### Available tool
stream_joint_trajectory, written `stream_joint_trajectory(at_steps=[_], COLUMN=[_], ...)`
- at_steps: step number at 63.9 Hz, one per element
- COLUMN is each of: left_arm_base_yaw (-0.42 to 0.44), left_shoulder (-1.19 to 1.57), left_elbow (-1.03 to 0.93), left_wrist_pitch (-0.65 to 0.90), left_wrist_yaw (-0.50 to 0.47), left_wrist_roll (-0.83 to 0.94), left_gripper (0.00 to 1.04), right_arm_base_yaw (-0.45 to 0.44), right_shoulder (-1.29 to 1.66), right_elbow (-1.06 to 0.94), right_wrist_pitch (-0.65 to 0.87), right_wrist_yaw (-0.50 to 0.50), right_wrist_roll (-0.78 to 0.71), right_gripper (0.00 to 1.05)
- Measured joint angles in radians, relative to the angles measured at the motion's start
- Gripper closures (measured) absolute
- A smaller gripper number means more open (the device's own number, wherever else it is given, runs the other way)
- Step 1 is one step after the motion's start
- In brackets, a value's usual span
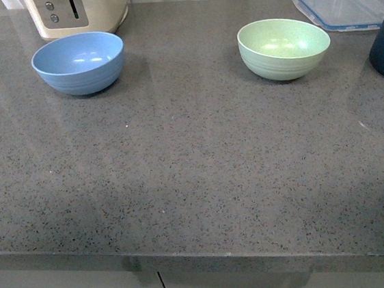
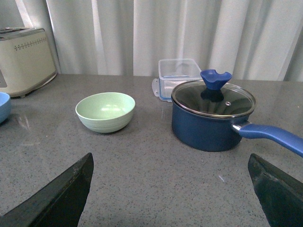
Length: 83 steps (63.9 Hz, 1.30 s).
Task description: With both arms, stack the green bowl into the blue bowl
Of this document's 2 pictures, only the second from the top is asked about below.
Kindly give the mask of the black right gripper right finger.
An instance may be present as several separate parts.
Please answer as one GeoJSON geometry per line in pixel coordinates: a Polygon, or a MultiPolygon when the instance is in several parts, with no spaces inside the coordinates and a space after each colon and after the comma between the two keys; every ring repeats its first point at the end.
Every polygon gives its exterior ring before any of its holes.
{"type": "Polygon", "coordinates": [[[248,171],[267,221],[272,227],[303,225],[303,183],[251,154],[248,171]]]}

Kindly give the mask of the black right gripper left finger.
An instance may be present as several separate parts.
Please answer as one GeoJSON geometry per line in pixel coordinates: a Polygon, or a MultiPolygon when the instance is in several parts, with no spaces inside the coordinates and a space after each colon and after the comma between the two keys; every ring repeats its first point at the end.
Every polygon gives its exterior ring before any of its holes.
{"type": "Polygon", "coordinates": [[[2,227],[76,227],[84,210],[94,170],[86,154],[49,184],[1,216],[2,227]]]}

